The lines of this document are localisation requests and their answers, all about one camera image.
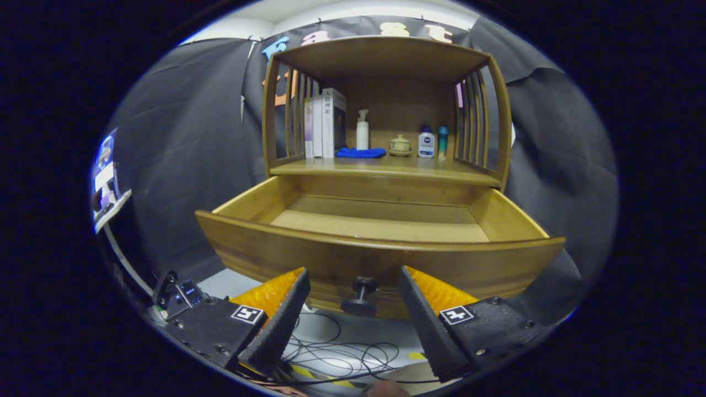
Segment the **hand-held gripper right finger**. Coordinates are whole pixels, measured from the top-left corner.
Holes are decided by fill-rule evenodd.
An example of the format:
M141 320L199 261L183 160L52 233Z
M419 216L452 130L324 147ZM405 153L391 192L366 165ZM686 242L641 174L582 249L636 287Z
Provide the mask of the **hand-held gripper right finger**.
M479 299L409 266L399 293L439 382L486 372L528 349L544 327L506 299Z

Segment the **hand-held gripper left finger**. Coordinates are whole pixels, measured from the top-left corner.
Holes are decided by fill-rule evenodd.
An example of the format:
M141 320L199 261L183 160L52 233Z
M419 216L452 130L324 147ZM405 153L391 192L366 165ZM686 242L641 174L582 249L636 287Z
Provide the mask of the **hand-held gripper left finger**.
M192 284L176 286L177 313L166 332L230 372L267 378L279 366L311 290L300 267L231 299L207 297Z

